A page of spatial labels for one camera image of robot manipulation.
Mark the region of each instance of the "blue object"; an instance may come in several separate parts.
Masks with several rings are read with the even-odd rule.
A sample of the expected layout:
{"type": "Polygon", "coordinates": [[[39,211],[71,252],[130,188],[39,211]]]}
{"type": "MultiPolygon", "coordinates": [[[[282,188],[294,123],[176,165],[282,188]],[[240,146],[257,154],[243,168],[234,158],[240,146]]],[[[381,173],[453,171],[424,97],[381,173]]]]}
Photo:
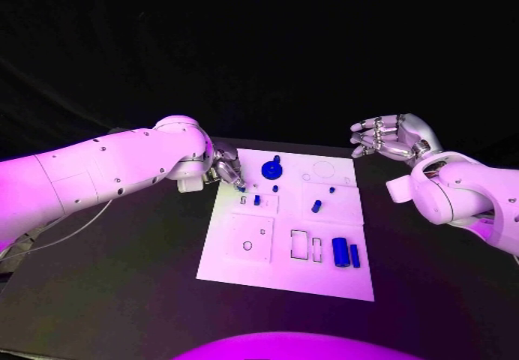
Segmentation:
{"type": "Polygon", "coordinates": [[[335,266],[346,268],[349,266],[349,245],[346,238],[332,239],[335,266]]]}
{"type": "Polygon", "coordinates": [[[284,168],[280,165],[280,161],[282,161],[280,156],[276,155],[274,160],[267,161],[263,164],[261,174],[263,174],[264,178],[269,179],[269,180],[279,179],[282,174],[284,173],[284,168]]]}
{"type": "Polygon", "coordinates": [[[361,268],[361,260],[359,260],[359,250],[356,245],[349,245],[349,250],[352,252],[352,264],[354,268],[361,268]]]}
{"type": "Polygon", "coordinates": [[[319,212],[319,209],[322,208],[322,200],[316,200],[316,202],[313,203],[313,207],[312,207],[312,212],[319,212]]]}

